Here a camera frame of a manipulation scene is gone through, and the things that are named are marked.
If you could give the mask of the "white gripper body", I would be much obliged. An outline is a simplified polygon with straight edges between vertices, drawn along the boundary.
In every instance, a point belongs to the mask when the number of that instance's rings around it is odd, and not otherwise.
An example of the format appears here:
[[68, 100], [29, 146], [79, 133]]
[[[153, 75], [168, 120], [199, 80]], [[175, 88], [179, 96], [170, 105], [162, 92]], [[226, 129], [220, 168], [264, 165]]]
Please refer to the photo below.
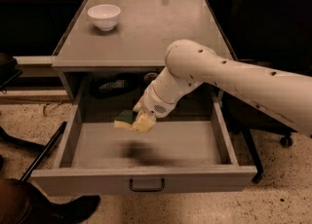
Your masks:
[[165, 102], [154, 92], [153, 87], [149, 85], [141, 97], [141, 108], [144, 112], [156, 118], [165, 118], [176, 108], [176, 104]]

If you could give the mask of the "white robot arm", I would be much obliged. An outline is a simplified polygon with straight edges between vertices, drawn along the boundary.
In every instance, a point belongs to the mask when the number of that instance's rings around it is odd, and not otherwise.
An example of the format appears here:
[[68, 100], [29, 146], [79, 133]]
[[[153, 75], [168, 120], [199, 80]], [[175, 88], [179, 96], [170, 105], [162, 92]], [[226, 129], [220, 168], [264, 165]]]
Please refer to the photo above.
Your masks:
[[165, 68], [146, 88], [132, 129], [150, 131], [158, 118], [203, 83], [220, 88], [306, 136], [312, 135], [312, 78], [218, 56], [194, 41], [170, 44]]

